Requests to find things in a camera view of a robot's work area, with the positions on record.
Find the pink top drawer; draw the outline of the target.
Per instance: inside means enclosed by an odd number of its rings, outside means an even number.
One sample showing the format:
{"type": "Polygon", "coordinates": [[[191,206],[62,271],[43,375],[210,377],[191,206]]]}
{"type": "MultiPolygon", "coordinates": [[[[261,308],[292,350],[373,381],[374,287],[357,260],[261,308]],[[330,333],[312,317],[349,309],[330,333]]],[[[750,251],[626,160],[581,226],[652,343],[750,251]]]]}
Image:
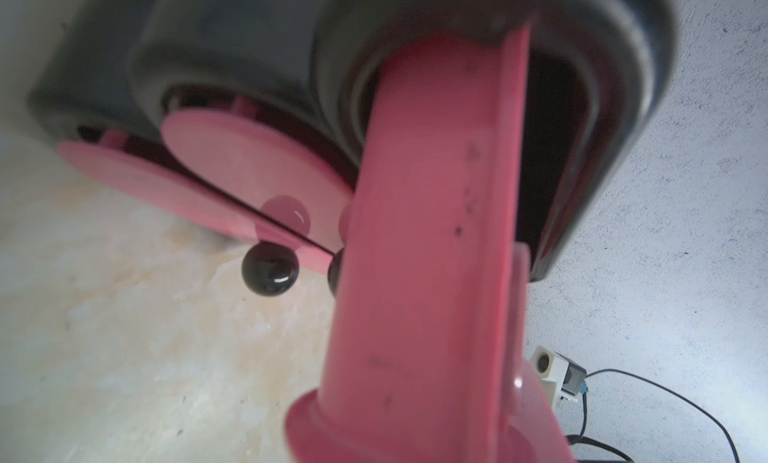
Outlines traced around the pink top drawer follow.
{"type": "Polygon", "coordinates": [[[515,239],[530,29],[436,37],[383,66],[298,462],[569,462],[523,355],[515,239]]]}

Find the black drawer cabinet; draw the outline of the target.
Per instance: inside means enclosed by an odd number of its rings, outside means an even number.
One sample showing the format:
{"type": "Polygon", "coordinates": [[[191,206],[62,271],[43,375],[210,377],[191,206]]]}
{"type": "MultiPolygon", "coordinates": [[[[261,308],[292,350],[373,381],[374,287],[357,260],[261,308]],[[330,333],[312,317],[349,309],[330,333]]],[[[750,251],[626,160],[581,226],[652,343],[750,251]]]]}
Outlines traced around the black drawer cabinet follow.
{"type": "Polygon", "coordinates": [[[28,105],[57,138],[158,143],[180,102],[240,94],[353,181],[387,57],[440,33],[496,46],[523,23],[516,239],[540,281],[668,85],[672,0],[86,0],[28,105]]]}

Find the pink bottom drawer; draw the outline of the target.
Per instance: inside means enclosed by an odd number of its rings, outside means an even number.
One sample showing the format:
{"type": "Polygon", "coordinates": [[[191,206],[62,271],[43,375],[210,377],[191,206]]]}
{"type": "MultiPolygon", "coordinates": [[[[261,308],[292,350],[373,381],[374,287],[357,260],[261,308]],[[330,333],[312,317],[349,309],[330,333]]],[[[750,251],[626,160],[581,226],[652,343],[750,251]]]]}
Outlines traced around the pink bottom drawer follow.
{"type": "Polygon", "coordinates": [[[302,269],[328,273],[332,256],[327,250],[197,178],[160,144],[108,129],[95,142],[62,139],[55,149],[68,164],[105,186],[251,243],[241,274],[258,295],[287,292],[302,269]]]}

